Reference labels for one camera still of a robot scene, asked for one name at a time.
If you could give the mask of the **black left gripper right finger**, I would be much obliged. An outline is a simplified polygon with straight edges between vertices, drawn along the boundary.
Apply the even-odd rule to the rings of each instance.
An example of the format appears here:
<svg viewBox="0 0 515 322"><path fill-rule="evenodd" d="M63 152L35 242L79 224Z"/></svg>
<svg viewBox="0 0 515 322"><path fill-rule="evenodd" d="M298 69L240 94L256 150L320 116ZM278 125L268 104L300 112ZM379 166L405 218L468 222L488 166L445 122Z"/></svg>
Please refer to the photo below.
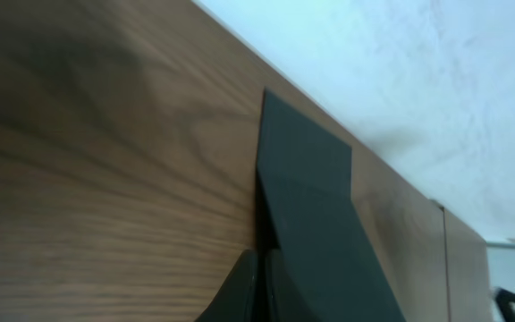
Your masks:
<svg viewBox="0 0 515 322"><path fill-rule="evenodd" d="M292 281L280 250L271 250L266 256L266 291L271 321L316 321L316 315Z"/></svg>

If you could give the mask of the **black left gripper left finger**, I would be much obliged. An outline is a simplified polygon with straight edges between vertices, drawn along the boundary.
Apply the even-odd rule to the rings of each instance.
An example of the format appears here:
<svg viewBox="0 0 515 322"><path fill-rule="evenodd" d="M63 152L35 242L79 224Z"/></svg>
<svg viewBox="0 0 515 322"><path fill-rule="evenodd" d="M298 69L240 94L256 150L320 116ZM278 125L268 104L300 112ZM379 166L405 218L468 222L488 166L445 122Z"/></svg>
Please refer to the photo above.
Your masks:
<svg viewBox="0 0 515 322"><path fill-rule="evenodd" d="M196 322L250 322L257 278L258 255L254 250L244 250Z"/></svg>

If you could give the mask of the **dark green box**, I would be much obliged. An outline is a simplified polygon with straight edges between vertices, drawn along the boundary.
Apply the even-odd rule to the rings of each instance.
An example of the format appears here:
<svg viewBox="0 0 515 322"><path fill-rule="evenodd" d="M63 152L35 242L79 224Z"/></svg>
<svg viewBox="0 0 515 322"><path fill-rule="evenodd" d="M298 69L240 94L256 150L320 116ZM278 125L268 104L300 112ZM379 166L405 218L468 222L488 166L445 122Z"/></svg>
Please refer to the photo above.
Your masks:
<svg viewBox="0 0 515 322"><path fill-rule="evenodd" d="M316 321L402 321L351 201L351 149L269 90L257 178L277 245Z"/></svg>

